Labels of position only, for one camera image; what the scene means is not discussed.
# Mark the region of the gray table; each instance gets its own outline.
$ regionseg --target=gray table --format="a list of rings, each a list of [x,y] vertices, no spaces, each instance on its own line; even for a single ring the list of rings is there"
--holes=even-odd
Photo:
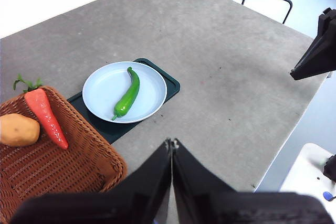
[[[129,172],[177,137],[252,191],[324,78],[289,75],[311,41],[231,0],[97,0],[2,39],[1,100],[19,94],[17,73],[70,97],[101,66],[148,58],[181,90],[113,144]]]

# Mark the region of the green pepper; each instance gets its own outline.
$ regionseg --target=green pepper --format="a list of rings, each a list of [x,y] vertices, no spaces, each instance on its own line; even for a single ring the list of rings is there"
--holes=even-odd
[[[132,84],[128,88],[127,92],[122,96],[122,98],[117,102],[114,107],[114,117],[112,120],[115,120],[117,117],[120,118],[127,114],[127,112],[132,107],[135,99],[138,96],[140,88],[139,76],[136,72],[132,70],[131,67],[127,69],[128,74],[131,76]]]

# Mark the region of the brown woven basket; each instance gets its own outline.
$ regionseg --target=brown woven basket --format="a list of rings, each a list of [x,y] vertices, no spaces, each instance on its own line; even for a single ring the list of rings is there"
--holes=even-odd
[[[52,142],[41,127],[26,147],[0,144],[0,221],[8,223],[20,203],[45,193],[107,191],[123,180],[126,163],[115,149],[55,89],[42,87],[69,148]],[[0,115],[19,113],[37,120],[21,94],[1,104]]]

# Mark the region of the dark green tray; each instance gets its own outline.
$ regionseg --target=dark green tray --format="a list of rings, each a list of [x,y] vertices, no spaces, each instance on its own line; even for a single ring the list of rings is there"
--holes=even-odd
[[[152,63],[150,60],[139,58],[136,59],[135,62],[139,62],[142,64],[146,64],[152,68],[154,68],[157,72],[159,72],[164,78],[167,84],[167,96],[166,101],[168,101],[171,97],[176,95],[180,90],[180,83],[159,68],[157,65]],[[97,116],[93,115],[85,106],[83,101],[82,92],[75,94],[73,97],[70,97],[68,101],[76,108],[76,110],[110,143],[112,144],[118,138],[123,136],[126,132],[133,129],[138,123],[128,123],[128,124],[120,124],[120,123],[111,123],[104,121]]]

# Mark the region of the potato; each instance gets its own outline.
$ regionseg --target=potato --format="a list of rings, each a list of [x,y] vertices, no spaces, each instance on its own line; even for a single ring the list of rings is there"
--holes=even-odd
[[[40,134],[39,123],[20,114],[0,116],[0,128],[0,143],[14,147],[34,144]]]

